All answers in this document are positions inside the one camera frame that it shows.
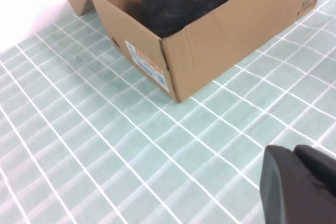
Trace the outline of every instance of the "green tile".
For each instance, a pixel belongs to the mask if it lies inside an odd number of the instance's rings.
[[[195,98],[198,102],[203,102],[205,99],[209,97],[209,95],[216,92],[216,90],[218,90],[219,88],[220,87],[217,84],[210,82],[204,88],[200,89],[195,94],[193,94],[193,98]]]
[[[283,146],[291,151],[299,144],[312,145],[311,141],[292,130],[286,130],[274,144]]]
[[[99,94],[94,94],[83,101],[77,108],[85,116],[89,117],[96,111],[102,109],[108,102]]]
[[[329,89],[319,101],[316,102],[315,106],[320,110],[328,113],[332,116],[336,116],[336,90],[335,88]]]
[[[193,137],[189,133],[176,125],[161,136],[157,140],[157,144],[172,157],[183,148],[186,148],[192,140]]]
[[[143,123],[140,129],[143,130],[150,139],[156,140],[174,125],[175,123],[168,116],[160,112]]]
[[[172,101],[167,106],[165,106],[163,110],[175,120],[180,121],[186,115],[191,113],[197,106],[198,103],[189,98],[182,104],[178,104]]]
[[[121,92],[130,88],[126,82],[119,78],[106,82],[98,76],[93,76],[90,79],[90,83],[96,89],[99,88],[99,92],[108,100],[111,100],[113,97],[116,97]]]
[[[290,124],[307,107],[302,101],[286,94],[270,109],[270,113],[283,122]]]
[[[335,5],[336,5],[336,0],[321,0],[320,4],[324,4],[321,8],[320,11],[332,16],[336,15],[336,10],[335,10]]]
[[[62,27],[62,30],[67,34],[72,34],[75,31],[78,31],[80,28],[85,27],[85,23],[79,19],[74,20],[70,24]]]
[[[28,99],[23,93],[18,93],[11,97],[8,101],[1,104],[2,108],[4,109],[5,113],[11,114],[17,108],[21,107],[22,105],[26,104]]]
[[[240,130],[246,128],[262,112],[248,104],[240,101],[233,109],[224,115],[224,119]]]
[[[32,57],[40,54],[41,52],[43,52],[46,49],[48,49],[48,46],[44,42],[41,41],[41,42],[27,48],[26,50],[24,50],[24,53],[28,57],[32,58]]]
[[[245,96],[261,79],[247,72],[242,72],[231,80],[226,87],[241,97]]]
[[[184,118],[181,121],[181,124],[193,134],[199,135],[216,120],[217,117],[211,114],[210,111],[199,106],[196,110],[192,111],[186,118]]]
[[[300,46],[289,41],[281,40],[274,47],[272,47],[267,55],[273,56],[279,60],[286,60],[293,55]]]
[[[241,68],[246,68],[251,62],[257,59],[261,55],[261,52],[254,51],[249,56],[245,57],[241,62],[237,63],[237,66]]]
[[[145,219],[152,211],[159,207],[160,202],[146,189],[132,201],[130,206],[123,211],[128,223],[139,223]]]
[[[35,65],[40,66],[43,63],[46,63],[47,61],[53,59],[54,57],[56,57],[56,53],[53,52],[51,49],[47,49],[37,56],[33,57],[31,60]]]
[[[122,74],[132,67],[133,65],[125,57],[119,58],[113,64],[110,65],[111,70],[116,74]]]
[[[259,191],[241,178],[234,183],[232,189],[225,194],[220,203],[238,220],[241,220],[259,201]]]
[[[19,43],[18,47],[21,48],[22,50],[26,50],[27,48],[31,47],[34,44],[39,43],[40,41],[41,40],[36,35],[33,35],[30,38]]]
[[[203,132],[199,138],[215,152],[220,152],[237,135],[238,132],[234,128],[218,120],[208,130]]]
[[[259,59],[253,62],[250,66],[248,66],[246,70],[260,77],[265,77],[273,69],[275,69],[278,65],[280,65],[280,63],[281,63],[280,61],[274,58],[270,58],[267,56],[261,56]]]
[[[72,110],[71,105],[62,99],[57,100],[51,106],[43,110],[43,115],[49,122],[53,122],[56,119],[60,118],[62,115],[68,113]]]
[[[107,52],[102,53],[98,57],[102,62],[104,62],[106,65],[109,66],[109,65],[113,64],[116,60],[123,57],[123,55],[121,53],[119,53],[117,49],[112,48],[112,49],[108,50]]]
[[[22,221],[22,214],[16,205],[6,210],[3,215],[0,215],[0,222],[3,224],[17,223],[19,221]]]
[[[262,81],[246,96],[246,99],[261,109],[267,109],[282,94],[280,89]]]
[[[112,42],[109,39],[105,38],[100,42],[94,44],[92,47],[90,47],[89,51],[94,55],[98,56],[104,52],[109,51],[112,47],[113,47]]]
[[[316,49],[322,54],[327,54],[336,45],[336,37],[325,31],[319,31],[308,43],[307,46]]]
[[[110,147],[99,136],[95,136],[76,152],[76,156],[82,165],[87,168],[108,151],[111,151]]]
[[[96,91],[92,87],[84,83],[67,93],[66,97],[74,106],[77,106],[79,103],[85,101],[95,93]]]
[[[313,27],[313,28],[322,28],[328,22],[333,19],[332,16],[323,14],[321,12],[315,12],[311,17],[303,22],[304,25]]]
[[[74,40],[80,40],[80,39],[83,39],[85,38],[86,36],[94,33],[95,31],[89,27],[89,26],[84,26],[84,27],[81,27],[80,29],[76,30],[76,31],[73,31],[71,33],[71,37],[74,39]]]
[[[153,93],[158,87],[148,78],[138,81],[134,87],[139,90],[143,95],[147,96]]]
[[[0,104],[8,101],[10,98],[19,94],[20,92],[21,92],[21,89],[14,82],[9,84],[8,86],[1,89],[2,95],[0,97]]]
[[[217,205],[214,205],[206,216],[199,221],[200,224],[234,224],[234,220],[229,217],[223,210]]]
[[[336,153],[336,127],[334,127],[324,139],[322,139],[321,144],[323,147],[328,148],[330,151]]]
[[[99,33],[93,33],[93,34],[90,34],[90,35],[86,36],[83,39],[79,39],[78,42],[82,46],[84,46],[86,48],[89,48],[89,47],[93,46],[94,44],[96,44],[97,42],[99,42],[102,39],[104,39],[104,36],[102,36]]]
[[[266,42],[263,46],[261,46],[261,47],[259,48],[259,51],[261,51],[261,52],[267,52],[270,48],[273,47],[273,45],[274,45],[275,43],[278,43],[278,41],[279,41],[279,38],[277,38],[277,37],[273,37],[273,38],[270,39],[268,42]]]
[[[19,67],[15,68],[11,74],[14,77],[14,79],[19,79],[21,77],[25,77],[26,74],[30,73],[35,69],[34,65],[31,64],[29,61],[26,61]]]
[[[26,56],[24,56],[23,54],[18,54],[16,56],[10,58],[6,62],[4,62],[4,65],[5,65],[5,67],[7,68],[8,71],[11,71],[14,68],[19,67],[20,65],[22,65],[26,61],[27,61]]]
[[[119,110],[125,111],[134,106],[138,106],[143,99],[144,97],[134,89],[126,89],[124,92],[113,97],[112,103]]]
[[[119,205],[141,185],[139,179],[130,170],[126,170],[109,183],[105,192],[114,204]]]
[[[121,75],[121,77],[130,83],[131,85],[135,84],[136,82],[140,81],[144,78],[142,72],[140,72],[137,68],[131,68],[130,70],[126,71]]]
[[[44,110],[58,99],[61,98],[61,94],[53,87],[47,89],[45,92],[39,94],[33,99],[34,104],[39,110]]]
[[[82,171],[83,170],[79,164],[74,159],[71,159],[67,165],[62,167],[62,169],[58,170],[54,174],[51,174],[49,179],[55,189],[58,189],[78,176],[78,174],[82,173]]]
[[[98,30],[103,26],[103,24],[101,23],[100,19],[96,18],[90,22],[90,26]]]
[[[255,184],[259,185],[263,170],[263,155],[253,160],[251,167],[245,172],[246,176]]]
[[[324,59],[314,70],[312,75],[320,78],[327,83],[334,83],[336,81],[336,61],[331,59]]]
[[[293,126],[304,135],[317,140],[333,123],[334,119],[315,110],[309,109]]]
[[[0,54],[0,60],[2,62],[5,62],[6,60],[11,59],[18,54],[21,54],[21,51],[17,47],[12,47],[12,48],[8,49],[7,51],[2,52]]]
[[[261,151],[261,148],[246,136],[241,135],[227,146],[221,156],[235,165],[238,169],[247,166]]]
[[[52,38],[54,38],[55,41],[62,40],[62,39],[67,37],[67,35],[62,30],[58,30],[58,31],[50,34],[50,36],[52,36]]]
[[[48,171],[68,156],[70,156],[69,151],[65,148],[61,141],[58,141],[53,148],[49,150],[47,155],[39,158],[39,163],[43,170]]]
[[[63,135],[62,139],[67,143],[70,149],[75,151],[89,143],[89,141],[92,141],[92,138],[95,135],[96,132],[94,129],[86,122],[82,122],[77,127]]]
[[[34,155],[44,148],[49,147],[48,150],[43,150],[43,155],[48,158],[47,154],[49,153],[54,153],[55,155],[57,155],[57,152],[55,150],[58,147],[62,146],[62,143],[59,141],[58,136],[53,132],[53,130],[50,127],[46,127],[43,130],[37,132],[34,136],[32,136],[29,141],[27,141],[27,146]]]
[[[316,51],[308,47],[303,47],[299,51],[297,51],[292,57],[290,57],[287,61],[288,63],[298,67],[302,71],[308,72],[321,59],[322,56],[318,54]]]
[[[192,183],[182,192],[178,200],[170,205],[170,208],[182,223],[188,223],[208,201],[209,196],[195,183]]]
[[[306,102],[313,102],[328,86],[311,76],[305,76],[290,92]]]
[[[151,143],[148,139],[138,130],[130,131],[124,138],[120,138],[116,144],[116,150],[127,161],[138,162],[143,156],[147,155],[151,149]]]
[[[164,108],[169,103],[173,103],[174,101],[162,90],[157,89],[153,93],[148,96],[148,99],[151,100],[155,106],[159,108]]]
[[[117,118],[119,112],[110,104],[105,105],[102,109],[93,114],[89,121],[98,131],[101,131],[114,119]]]
[[[134,170],[144,180],[154,175],[169,159],[154,145],[148,150],[147,154],[132,165]]]
[[[50,82],[45,78],[41,78],[29,85],[28,87],[24,88],[24,91],[31,99],[33,99],[50,87]]]
[[[126,110],[124,113],[135,125],[139,125],[153,116],[157,111],[158,109],[152,103],[142,100],[137,106]]]
[[[230,79],[232,79],[235,75],[237,75],[239,72],[241,71],[240,68],[237,68],[236,66],[233,66],[232,68],[230,68],[229,70],[225,71],[224,74],[222,74],[221,76],[219,76],[216,81],[221,84],[224,85],[225,83],[227,83]]]
[[[231,92],[220,89],[209,100],[204,102],[204,105],[217,115],[223,115],[224,112],[234,106],[240,98]]]
[[[287,64],[282,64],[270,76],[267,77],[267,80],[276,86],[287,90],[302,76],[303,73],[298,69]]]
[[[41,172],[33,165],[33,162],[31,161],[30,163],[30,166],[21,167],[21,172],[15,178],[11,179],[11,187],[15,193],[23,190],[41,175]]]
[[[134,126],[125,117],[119,116],[101,134],[110,144],[116,145],[134,129]]]
[[[237,172],[219,157],[213,157],[210,163],[195,178],[212,195],[217,195]]]
[[[278,122],[270,115],[263,115],[246,131],[246,134],[255,141],[266,147],[270,144],[283,130],[285,126]]]
[[[69,91],[79,87],[84,83],[84,80],[76,73],[71,73],[64,76],[55,83],[55,86],[63,93],[68,93]]]
[[[201,165],[212,158],[214,154],[200,142],[193,142],[177,159],[188,173],[194,173]]]
[[[316,32],[316,29],[305,26],[298,26],[297,28],[295,28],[295,30],[293,30],[289,35],[286,36],[286,39],[303,45],[314,34],[316,34]]]
[[[20,109],[10,114],[9,119],[15,127],[19,127],[24,122],[33,118],[37,113],[37,110],[31,103],[26,103]]]
[[[97,190],[94,183],[87,177],[81,178],[75,185],[62,194],[62,199],[69,209],[76,207],[80,202]]]
[[[53,122],[52,126],[57,133],[62,136],[75,128],[82,121],[83,118],[75,110],[72,110],[60,117],[56,122]]]
[[[57,21],[55,24],[60,27],[64,27],[71,22],[74,22],[76,20],[76,17],[73,14],[69,14],[63,18],[61,18],[59,21]]]
[[[150,186],[161,199],[166,199],[187,181],[187,175],[176,165],[169,162],[167,168],[151,181]]]

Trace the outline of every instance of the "white grout line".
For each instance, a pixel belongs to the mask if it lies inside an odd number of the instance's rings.
[[[26,215],[23,207],[21,206],[21,203],[19,202],[19,200],[17,199],[15,193],[13,192],[12,187],[11,187],[11,185],[10,185],[8,179],[7,179],[7,176],[6,176],[6,174],[4,173],[4,171],[2,170],[1,167],[0,167],[0,174],[1,174],[2,178],[3,178],[3,180],[4,180],[4,183],[5,183],[6,187],[8,188],[8,191],[9,191],[10,195],[12,196],[14,202],[16,203],[18,209],[20,210],[20,212],[21,212],[21,214],[22,214],[25,222],[27,224],[30,224],[28,216]]]
[[[31,157],[31,160],[33,160],[34,164],[36,165],[36,167],[38,168],[38,170],[40,171],[40,173],[42,174],[43,178],[46,180],[46,182],[48,183],[49,187],[52,189],[52,192],[55,194],[56,198],[59,200],[59,202],[61,203],[61,205],[63,206],[65,212],[67,213],[67,215],[69,216],[70,220],[74,223],[77,224],[77,222],[75,221],[74,217],[72,216],[71,212],[69,211],[69,209],[67,208],[67,206],[64,204],[63,200],[60,198],[60,196],[58,195],[57,191],[55,190],[54,186],[52,185],[52,183],[50,182],[49,178],[47,177],[47,175],[45,174],[45,172],[42,170],[42,168],[40,167],[40,165],[38,164],[38,162],[36,161],[36,159],[34,158],[33,154],[31,153],[31,151],[29,150],[28,146],[26,145],[25,141],[23,140],[23,138],[21,137],[21,135],[19,134],[19,132],[16,130],[16,128],[14,127],[13,123],[11,122],[11,120],[9,119],[9,117],[7,116],[7,114],[5,114],[5,111],[3,110],[2,106],[0,105],[0,111],[3,113],[3,115],[6,117],[7,121],[9,122],[9,124],[11,125],[11,127],[13,128],[15,134],[17,135],[17,137],[20,139],[22,145],[24,146],[24,148],[26,149],[26,151],[28,152],[28,154]]]
[[[111,200],[108,198],[108,196],[104,193],[104,191],[100,188],[98,183],[94,180],[94,178],[91,176],[91,174],[86,170],[86,168],[83,166],[83,164],[80,162],[80,160],[77,158],[77,156],[73,153],[73,151],[70,149],[70,147],[66,144],[66,142],[62,139],[62,137],[58,134],[58,132],[55,130],[55,128],[50,124],[50,122],[46,119],[46,117],[42,114],[40,109],[36,106],[36,104],[30,99],[30,97],[27,95],[27,93],[24,91],[24,89],[19,85],[19,83],[14,79],[12,74],[5,68],[3,65],[4,69],[7,71],[7,73],[12,77],[13,81],[17,84],[17,86],[21,89],[21,92],[26,96],[26,98],[31,102],[31,104],[34,106],[34,108],[37,110],[39,115],[43,118],[43,120],[48,124],[50,129],[55,133],[55,135],[58,137],[58,139],[63,143],[64,147],[68,150],[68,152],[73,156],[73,158],[76,160],[76,162],[80,165],[80,167],[84,170],[84,172],[87,174],[87,176],[90,178],[90,180],[93,182],[93,184],[97,187],[97,189],[100,191],[100,193],[103,195],[103,197],[106,199],[106,201],[110,204],[112,209],[116,212],[116,214],[119,216],[119,218],[123,221],[123,223],[127,224],[126,220],[124,217],[120,214],[118,209],[114,206],[114,204],[111,202]]]

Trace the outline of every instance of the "cardboard box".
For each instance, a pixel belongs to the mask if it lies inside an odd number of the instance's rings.
[[[317,0],[230,0],[161,39],[140,24],[140,0],[68,0],[80,16],[96,8],[106,32],[138,69],[182,102],[297,19]]]

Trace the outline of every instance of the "tile floor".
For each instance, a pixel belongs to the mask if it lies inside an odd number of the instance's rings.
[[[335,69],[336,0],[181,105],[70,15],[0,55],[0,223],[264,223],[266,145],[336,156]]]

